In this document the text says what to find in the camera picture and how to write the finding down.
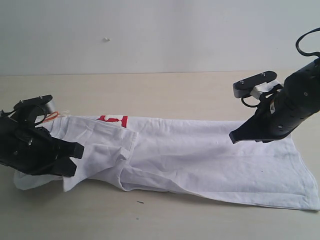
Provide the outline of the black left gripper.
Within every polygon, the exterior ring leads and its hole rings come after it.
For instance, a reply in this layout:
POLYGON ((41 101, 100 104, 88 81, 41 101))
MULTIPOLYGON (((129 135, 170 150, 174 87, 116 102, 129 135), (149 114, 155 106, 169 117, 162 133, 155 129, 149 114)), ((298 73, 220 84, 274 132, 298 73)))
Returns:
POLYGON ((0 112, 0 163, 33 176, 73 177, 77 166, 70 158, 81 159, 84 146, 52 137, 36 122, 14 120, 14 112, 0 112))

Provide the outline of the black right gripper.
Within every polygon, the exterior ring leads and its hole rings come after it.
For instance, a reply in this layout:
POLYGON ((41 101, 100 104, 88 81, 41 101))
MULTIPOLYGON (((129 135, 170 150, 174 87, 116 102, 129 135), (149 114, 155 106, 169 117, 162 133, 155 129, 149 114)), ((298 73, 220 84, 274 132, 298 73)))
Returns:
POLYGON ((311 62, 289 75, 283 88, 240 127, 231 131, 229 138, 233 144, 280 140, 319 110, 320 63, 311 62))

